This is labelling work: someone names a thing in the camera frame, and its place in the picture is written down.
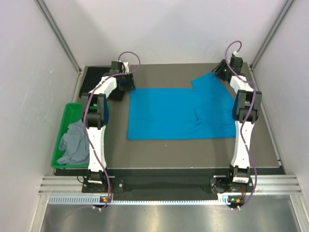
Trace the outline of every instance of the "blue cloth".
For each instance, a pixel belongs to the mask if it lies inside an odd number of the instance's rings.
[[[188,88],[131,91],[127,138],[130,140],[216,139],[236,136],[234,100],[209,73]]]

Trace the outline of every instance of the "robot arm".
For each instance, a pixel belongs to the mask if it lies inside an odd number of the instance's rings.
[[[226,65],[225,59],[213,70],[213,73],[220,79],[227,81],[234,89],[236,99],[232,111],[232,117],[235,120],[236,139],[234,156],[231,161],[231,169],[229,170],[228,185],[248,184],[250,181],[250,161],[245,143],[241,137],[240,131],[242,128],[242,135],[248,148],[250,148],[251,133],[255,121],[259,117],[260,105],[262,100],[262,93],[256,92],[252,111],[245,123],[243,120],[248,113],[249,107],[252,103],[253,89],[246,83],[246,77],[241,74],[242,58],[237,55],[231,57],[230,66],[237,73],[240,79],[235,76]]]
[[[118,75],[116,77],[112,77],[113,74],[121,73],[123,70],[123,75]],[[118,89],[118,91],[125,91],[134,89],[134,81],[133,75],[126,74],[129,72],[129,63],[128,62],[120,62],[113,61],[111,65],[111,69],[109,73],[106,73],[100,83],[96,86],[96,88],[100,85],[99,88],[96,89],[93,95],[93,98],[90,103],[90,107],[88,109],[87,118],[86,118],[86,130],[91,140],[98,159],[94,154],[94,150],[89,145],[90,151],[90,159],[88,166],[88,176],[87,180],[89,183],[103,184],[103,168],[100,165],[99,161],[103,164],[103,167],[106,168],[107,164],[104,156],[104,135],[106,124],[108,123],[109,113],[107,106],[107,98],[110,94]],[[84,121],[84,113],[86,111],[87,103],[89,101],[89,96],[93,92],[84,93],[82,95],[82,120]]]

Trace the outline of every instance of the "white enclosure wall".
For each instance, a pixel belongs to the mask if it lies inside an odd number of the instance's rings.
[[[241,55],[251,63],[285,1],[45,2],[82,67],[110,64],[127,50],[143,64],[219,62],[234,40],[243,41]]]
[[[254,69],[281,149],[309,203],[309,1],[296,0]]]
[[[77,77],[33,0],[0,11],[0,224],[26,231]]]

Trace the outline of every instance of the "green tray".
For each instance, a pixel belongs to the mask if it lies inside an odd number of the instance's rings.
[[[54,155],[52,159],[52,167],[53,168],[87,168],[88,164],[77,164],[77,165],[60,165],[57,163],[57,160],[62,157],[65,151],[60,151],[58,149],[60,140],[68,131],[68,126],[71,123],[77,122],[82,118],[82,104],[80,102],[77,103],[68,103],[66,108],[64,109],[64,114],[61,122],[61,126],[59,129],[57,142],[54,150]]]

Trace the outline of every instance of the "purple cable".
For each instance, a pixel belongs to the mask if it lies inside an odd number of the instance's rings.
[[[254,163],[254,160],[253,160],[252,155],[251,155],[251,153],[250,153],[250,150],[249,150],[249,148],[248,148],[248,146],[247,146],[247,144],[246,144],[245,138],[243,137],[243,134],[242,134],[242,128],[243,128],[243,126],[245,125],[245,122],[247,121],[247,119],[248,119],[248,117],[249,117],[249,115],[250,115],[250,113],[251,113],[251,111],[252,111],[253,105],[254,105],[255,96],[256,96],[256,84],[255,84],[255,82],[253,82],[253,81],[244,81],[243,79],[241,79],[241,77],[239,77],[239,76],[237,75],[237,73],[231,68],[231,66],[230,66],[229,63],[227,62],[227,52],[228,52],[229,48],[230,48],[233,44],[235,44],[235,43],[240,43],[240,47],[239,47],[239,49],[237,50],[237,52],[239,52],[239,50],[241,49],[241,47],[242,47],[241,41],[236,40],[236,41],[232,42],[232,43],[227,47],[227,49],[226,49],[226,51],[225,51],[225,62],[226,62],[226,64],[227,64],[228,68],[230,69],[230,71],[231,71],[239,80],[241,80],[242,82],[247,83],[247,84],[253,84],[252,102],[251,102],[251,105],[250,105],[250,107],[249,107],[249,110],[248,110],[248,112],[247,112],[247,114],[246,114],[246,116],[245,116],[245,118],[244,118],[244,120],[243,120],[243,122],[242,122],[242,125],[241,125],[241,127],[240,127],[240,135],[241,135],[241,138],[242,138],[242,140],[243,140],[243,142],[244,142],[244,144],[245,144],[245,147],[246,147],[246,150],[247,150],[247,153],[248,153],[248,156],[249,156],[249,162],[250,162],[250,164],[253,166],[255,180],[254,180],[253,190],[252,190],[250,196],[248,197],[247,201],[240,207],[240,209],[242,209],[242,208],[243,208],[244,206],[246,206],[247,203],[251,200],[251,198],[252,198],[252,196],[253,196],[253,193],[254,193],[254,191],[255,191],[255,188],[256,188],[256,184],[257,184],[257,171],[256,171],[255,163]]]
[[[139,58],[139,56],[136,55],[134,52],[125,51],[125,52],[123,52],[123,53],[121,53],[121,54],[119,55],[118,60],[120,60],[120,57],[121,57],[123,54],[126,54],[126,53],[130,53],[130,54],[135,55],[136,58],[139,60],[139,65],[138,65],[138,67],[137,67],[135,70],[133,70],[133,71],[131,71],[131,72],[127,72],[127,73],[125,73],[125,75],[131,74],[131,73],[135,73],[135,72],[140,68],[140,58]],[[93,98],[94,92],[95,92],[98,88],[100,88],[100,87],[102,86],[102,84],[103,84],[106,80],[108,80],[108,79],[110,79],[110,78],[112,78],[112,77],[115,77],[115,76],[120,76],[120,75],[123,75],[123,73],[117,73],[117,74],[110,75],[110,76],[107,77],[102,83],[100,83],[98,86],[96,86],[96,87],[93,89],[92,93],[90,94],[90,97],[89,97],[89,100],[88,100],[88,103],[87,103],[87,107],[86,107],[86,111],[85,111],[85,114],[84,114],[84,132],[85,132],[85,136],[86,136],[86,138],[88,139],[89,144],[91,145],[91,147],[92,147],[92,149],[93,149],[93,153],[94,153],[94,155],[95,155],[97,161],[99,162],[100,166],[102,167],[102,169],[103,169],[103,171],[104,171],[104,174],[105,174],[105,176],[106,176],[106,179],[107,179],[107,185],[108,185],[108,190],[107,190],[107,192],[108,192],[108,193],[107,193],[107,201],[106,201],[105,205],[102,207],[102,209],[105,209],[105,208],[107,207],[107,203],[108,203],[108,201],[109,201],[109,199],[110,199],[111,183],[110,183],[109,176],[108,176],[108,174],[107,174],[107,172],[106,172],[106,170],[105,170],[105,168],[104,168],[102,162],[99,160],[99,158],[98,158],[98,156],[97,156],[97,153],[96,153],[96,151],[95,151],[95,148],[94,148],[92,142],[91,142],[90,139],[89,139],[89,135],[88,135],[88,132],[87,132],[87,127],[86,127],[86,119],[87,119],[87,114],[88,114],[89,106],[90,106],[91,100],[92,100],[92,98]],[[90,208],[90,207],[92,208],[91,205],[83,205],[83,206],[81,206],[81,207],[79,207],[79,208],[77,208],[77,209],[74,209],[72,212],[70,212],[70,213],[67,214],[65,217],[63,217],[57,224],[54,224],[54,225],[53,225],[52,222],[51,222],[51,220],[50,220],[50,217],[48,218],[48,221],[49,221],[49,223],[51,224],[52,227],[57,227],[60,223],[62,223],[64,220],[66,220],[68,217],[70,217],[71,215],[73,215],[74,213],[76,213],[77,211],[79,211],[80,209]]]

